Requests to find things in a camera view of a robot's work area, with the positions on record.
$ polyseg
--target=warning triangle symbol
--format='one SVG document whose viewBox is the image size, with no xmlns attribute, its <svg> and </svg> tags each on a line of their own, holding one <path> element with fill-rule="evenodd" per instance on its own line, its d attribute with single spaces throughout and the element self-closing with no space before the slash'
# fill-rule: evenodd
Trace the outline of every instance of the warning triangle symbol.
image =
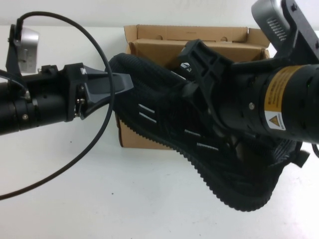
<svg viewBox="0 0 319 239">
<path fill-rule="evenodd" d="M 277 117 L 277 116 L 271 118 L 269 121 L 270 121 L 271 123 L 277 125 L 278 127 L 280 127 L 279 121 L 278 121 L 278 117 Z"/>
</svg>

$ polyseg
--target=white background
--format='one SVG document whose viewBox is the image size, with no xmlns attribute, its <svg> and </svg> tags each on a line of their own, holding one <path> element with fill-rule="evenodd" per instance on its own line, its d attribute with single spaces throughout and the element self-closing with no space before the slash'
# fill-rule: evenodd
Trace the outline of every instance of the white background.
<svg viewBox="0 0 319 239">
<path fill-rule="evenodd" d="M 85 25 L 132 23 L 253 25 L 245 1 L 6 1 L 0 23 L 29 10 L 64 14 Z M 315 0 L 300 1 L 314 26 Z M 56 24 L 35 18 L 34 24 Z M 103 64 L 90 43 L 70 27 L 33 27 L 41 33 L 38 65 Z M 126 47 L 121 27 L 87 28 L 107 56 Z M 4 69 L 9 27 L 0 27 Z M 0 194 L 34 183 L 74 158 L 92 140 L 107 107 L 85 121 L 58 123 L 0 137 Z M 312 151 L 310 145 L 305 149 Z M 0 201 L 3 239 L 317 239 L 319 160 L 285 168 L 270 202 L 252 213 L 221 203 L 186 159 L 173 151 L 123 149 L 112 118 L 94 149 L 72 169 L 40 188 Z"/>
<path fill-rule="evenodd" d="M 256 26 L 251 5 L 256 0 L 1 0 L 0 25 L 12 24 L 28 11 L 42 10 L 70 17 L 84 26 L 170 24 Z M 311 25 L 319 29 L 318 0 L 297 0 Z M 33 25 L 60 22 L 35 17 Z"/>
</svg>

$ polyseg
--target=white table surface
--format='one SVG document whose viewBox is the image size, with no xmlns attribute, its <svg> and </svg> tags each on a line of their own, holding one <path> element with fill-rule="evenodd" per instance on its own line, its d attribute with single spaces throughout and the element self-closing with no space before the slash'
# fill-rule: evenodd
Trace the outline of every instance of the white table surface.
<svg viewBox="0 0 319 239">
<path fill-rule="evenodd" d="M 71 27 L 41 34 L 38 65 L 83 62 L 103 69 Z M 87 28 L 110 58 L 124 51 L 122 28 Z M 0 27 L 4 69 L 9 27 Z M 32 184 L 73 159 L 92 140 L 107 107 L 85 121 L 0 137 L 0 194 Z M 285 168 L 270 202 L 252 213 L 221 203 L 178 153 L 123 149 L 112 118 L 101 140 L 70 170 L 24 195 L 0 201 L 1 239 L 317 239 L 319 159 Z"/>
</svg>

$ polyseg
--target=vent grille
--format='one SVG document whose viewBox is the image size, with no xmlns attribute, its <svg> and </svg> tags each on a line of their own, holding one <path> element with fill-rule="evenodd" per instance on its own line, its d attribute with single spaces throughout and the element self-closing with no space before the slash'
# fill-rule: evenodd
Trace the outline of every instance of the vent grille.
<svg viewBox="0 0 319 239">
<path fill-rule="evenodd" d="M 278 20 L 274 17 L 271 17 L 267 20 L 267 24 L 272 29 L 272 31 L 275 33 L 275 35 L 279 38 L 279 40 L 284 41 L 287 39 L 287 33 L 282 28 Z"/>
</svg>

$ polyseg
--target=robotic arm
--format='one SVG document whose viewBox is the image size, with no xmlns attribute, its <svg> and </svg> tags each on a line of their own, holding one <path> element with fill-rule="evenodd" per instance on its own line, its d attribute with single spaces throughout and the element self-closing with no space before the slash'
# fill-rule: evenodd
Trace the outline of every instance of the robotic arm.
<svg viewBox="0 0 319 239">
<path fill-rule="evenodd" d="M 12 25 L 9 36 L 7 72 L 0 76 L 0 135 L 39 127 L 56 122 L 82 120 L 108 104 L 111 97 L 109 74 L 84 66 L 82 63 L 42 66 L 38 74 L 36 53 L 38 33 Z M 133 88 L 130 75 L 112 73 L 115 94 Z"/>
<path fill-rule="evenodd" d="M 234 63 L 188 42 L 180 54 L 220 130 L 263 144 L 276 138 L 319 143 L 319 39 L 294 0 L 258 0 L 252 13 L 278 53 L 273 59 Z"/>
</svg>

